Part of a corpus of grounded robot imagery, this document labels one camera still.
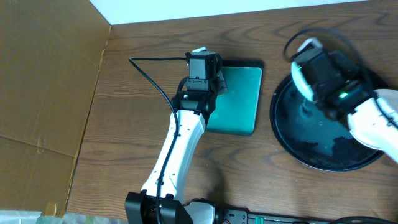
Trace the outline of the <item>mint plate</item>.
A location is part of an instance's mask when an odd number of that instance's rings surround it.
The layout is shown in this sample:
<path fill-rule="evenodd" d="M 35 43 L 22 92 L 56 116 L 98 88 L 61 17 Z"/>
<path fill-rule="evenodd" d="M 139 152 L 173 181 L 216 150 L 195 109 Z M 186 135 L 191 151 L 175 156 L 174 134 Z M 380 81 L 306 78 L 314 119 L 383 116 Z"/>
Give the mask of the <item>mint plate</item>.
<path fill-rule="evenodd" d="M 314 92 L 302 73 L 302 67 L 295 61 L 293 61 L 291 64 L 291 76 L 296 88 L 303 95 L 303 97 L 308 101 L 313 102 Z"/>

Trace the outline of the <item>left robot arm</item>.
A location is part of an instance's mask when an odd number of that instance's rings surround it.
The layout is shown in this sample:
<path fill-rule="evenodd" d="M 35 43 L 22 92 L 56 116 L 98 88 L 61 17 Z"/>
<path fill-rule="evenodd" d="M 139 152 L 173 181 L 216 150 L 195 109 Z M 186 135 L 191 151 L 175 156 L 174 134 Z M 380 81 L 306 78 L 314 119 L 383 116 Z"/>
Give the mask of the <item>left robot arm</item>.
<path fill-rule="evenodd" d="M 189 75 L 183 78 L 170 106 L 170 124 L 158 160 L 139 193 L 129 192 L 129 223 L 221 223 L 215 204 L 198 200 L 184 205 L 183 193 L 195 148 L 205 132 L 216 98 L 228 91 L 221 56 L 205 47 L 187 52 Z"/>

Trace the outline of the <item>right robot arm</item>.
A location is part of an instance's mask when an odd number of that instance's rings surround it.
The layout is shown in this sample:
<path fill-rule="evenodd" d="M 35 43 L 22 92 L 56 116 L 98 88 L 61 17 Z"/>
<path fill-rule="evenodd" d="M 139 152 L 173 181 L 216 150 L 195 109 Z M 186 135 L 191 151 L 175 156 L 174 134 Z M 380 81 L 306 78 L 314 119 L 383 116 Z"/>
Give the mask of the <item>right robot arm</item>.
<path fill-rule="evenodd" d="M 397 160 L 397 91 L 376 89 L 362 61 L 309 45 L 292 57 L 291 74 L 299 92 L 328 119 L 343 123 L 362 145 Z"/>

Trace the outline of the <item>black rectangular sponge tray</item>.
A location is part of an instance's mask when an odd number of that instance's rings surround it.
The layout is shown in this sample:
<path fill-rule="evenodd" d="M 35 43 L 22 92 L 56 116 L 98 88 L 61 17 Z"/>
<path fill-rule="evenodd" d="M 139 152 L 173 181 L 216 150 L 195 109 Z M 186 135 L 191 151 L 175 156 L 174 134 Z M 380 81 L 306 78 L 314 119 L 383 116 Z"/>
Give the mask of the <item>black rectangular sponge tray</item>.
<path fill-rule="evenodd" d="M 206 130 L 250 136 L 256 124 L 264 62 L 224 60 L 221 71 L 228 92 L 217 97 Z"/>

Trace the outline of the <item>round black tray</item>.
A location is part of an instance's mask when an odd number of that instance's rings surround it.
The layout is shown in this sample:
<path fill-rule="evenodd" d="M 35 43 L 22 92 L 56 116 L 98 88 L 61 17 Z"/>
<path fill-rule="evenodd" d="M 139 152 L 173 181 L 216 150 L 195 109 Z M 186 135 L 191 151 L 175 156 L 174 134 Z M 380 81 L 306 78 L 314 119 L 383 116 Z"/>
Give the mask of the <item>round black tray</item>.
<path fill-rule="evenodd" d="M 296 160 L 315 169 L 356 170 L 384 155 L 359 143 L 340 122 L 327 119 L 302 96 L 291 75 L 274 92 L 270 122 L 280 145 Z"/>

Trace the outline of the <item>brown cardboard panel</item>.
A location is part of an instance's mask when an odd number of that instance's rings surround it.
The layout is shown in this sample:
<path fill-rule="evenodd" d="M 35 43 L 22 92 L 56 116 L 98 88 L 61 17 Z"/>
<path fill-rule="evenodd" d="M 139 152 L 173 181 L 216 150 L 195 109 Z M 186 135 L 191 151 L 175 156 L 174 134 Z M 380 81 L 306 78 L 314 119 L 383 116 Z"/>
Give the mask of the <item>brown cardboard panel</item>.
<path fill-rule="evenodd" d="M 1 2 L 1 208 L 65 214 L 110 24 L 88 0 Z"/>

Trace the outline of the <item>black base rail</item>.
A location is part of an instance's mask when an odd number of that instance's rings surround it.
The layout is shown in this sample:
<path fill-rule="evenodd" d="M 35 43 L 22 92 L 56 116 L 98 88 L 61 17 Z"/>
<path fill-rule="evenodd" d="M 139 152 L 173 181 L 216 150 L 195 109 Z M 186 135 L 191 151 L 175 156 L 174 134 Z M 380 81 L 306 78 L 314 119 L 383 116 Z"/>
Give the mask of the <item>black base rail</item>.
<path fill-rule="evenodd" d="M 350 216 L 336 220 L 321 218 L 303 218 L 288 215 L 271 215 L 266 213 L 251 213 L 244 210 L 223 210 L 222 224 L 397 224 L 397 222 L 367 216 Z"/>

